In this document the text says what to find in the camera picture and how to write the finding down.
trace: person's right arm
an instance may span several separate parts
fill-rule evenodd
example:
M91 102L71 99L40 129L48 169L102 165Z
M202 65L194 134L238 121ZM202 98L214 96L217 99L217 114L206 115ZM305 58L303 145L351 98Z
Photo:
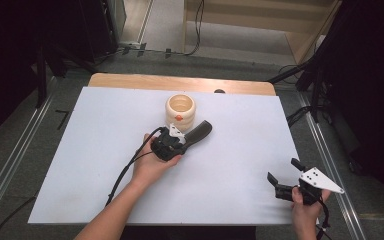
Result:
M322 199L326 201L330 195L329 190L322 191ZM297 187L292 189L292 223L295 233L299 240L315 240L316 239L316 221L322 210L319 202L311 206L303 203L303 197Z

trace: white table top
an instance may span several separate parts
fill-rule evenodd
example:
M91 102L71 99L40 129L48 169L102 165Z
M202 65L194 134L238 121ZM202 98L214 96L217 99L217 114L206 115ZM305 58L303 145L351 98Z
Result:
M49 168L29 223L87 223L104 207L144 133L164 126L165 101L178 91L85 87ZM270 171L295 185L300 172L276 96L186 92L197 104L195 126L213 131L139 200L138 225L291 223L290 202L275 198ZM131 177L130 169L117 193Z

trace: beige cylindrical container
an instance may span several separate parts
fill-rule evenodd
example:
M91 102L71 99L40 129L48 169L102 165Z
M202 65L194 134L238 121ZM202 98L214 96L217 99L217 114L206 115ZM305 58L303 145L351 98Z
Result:
M171 96L166 102L166 123L173 123L184 132L192 127L195 119L195 101L185 94Z

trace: hand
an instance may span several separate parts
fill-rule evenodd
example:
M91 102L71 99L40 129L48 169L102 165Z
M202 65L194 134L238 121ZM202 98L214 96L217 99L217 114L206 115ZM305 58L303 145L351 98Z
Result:
M322 190L322 198L325 202L330 195L329 190ZM322 210L322 205L315 202L311 206L303 204L303 197L297 187L292 189L292 222L298 239L316 239L316 220Z
M154 140L155 137L152 137L139 152L138 156L143 154L146 155L136 160L130 184L134 184L144 189L148 188L156 182L167 169L176 165L182 157L182 155L177 155L167 162L159 159L151 150L151 143Z

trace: person's left hand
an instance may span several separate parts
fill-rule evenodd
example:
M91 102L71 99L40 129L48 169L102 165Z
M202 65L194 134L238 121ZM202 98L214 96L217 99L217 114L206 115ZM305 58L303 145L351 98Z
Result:
M145 134L144 141L148 138L148 136L149 134ZM182 157L182 155L177 155L167 162L159 159L151 150L151 143L155 140L155 138L156 137L152 137L139 152L138 157L149 152L151 153L136 160L133 169L133 176L130 180L131 184L135 184L145 189L160 179L164 172L170 167L176 165Z

